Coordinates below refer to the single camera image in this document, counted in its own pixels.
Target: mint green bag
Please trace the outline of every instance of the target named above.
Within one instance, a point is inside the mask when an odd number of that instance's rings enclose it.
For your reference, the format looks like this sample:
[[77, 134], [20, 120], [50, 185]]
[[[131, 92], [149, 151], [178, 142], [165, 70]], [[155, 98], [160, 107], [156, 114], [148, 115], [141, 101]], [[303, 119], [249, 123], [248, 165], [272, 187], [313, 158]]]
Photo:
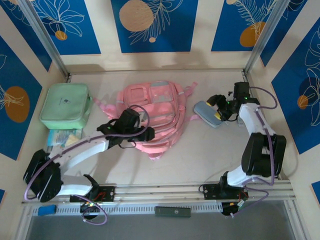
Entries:
[[83, 129], [87, 124], [92, 103], [87, 85], [54, 84], [47, 93], [40, 121], [48, 129]]

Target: white floor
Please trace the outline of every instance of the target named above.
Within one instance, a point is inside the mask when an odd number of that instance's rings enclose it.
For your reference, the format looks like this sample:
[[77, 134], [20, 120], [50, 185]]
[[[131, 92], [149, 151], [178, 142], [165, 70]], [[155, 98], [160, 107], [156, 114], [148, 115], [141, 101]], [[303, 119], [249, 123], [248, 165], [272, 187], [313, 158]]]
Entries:
[[[173, 70], [126, 71], [104, 74], [73, 75], [72, 83], [85, 83], [91, 94], [106, 103], [114, 104], [116, 94], [129, 84], [170, 80], [183, 87], [198, 82], [194, 94], [187, 101], [187, 115], [193, 106], [215, 94], [233, 91], [234, 83], [243, 81], [240, 71]], [[96, 105], [93, 106], [84, 134], [88, 135], [109, 119]], [[118, 146], [82, 162], [70, 175], [90, 174], [98, 183], [181, 184], [218, 181], [225, 171], [235, 169], [247, 141], [248, 132], [237, 122], [212, 128], [202, 120], [187, 123], [181, 139], [158, 161], [151, 161], [146, 153], [135, 148]]]

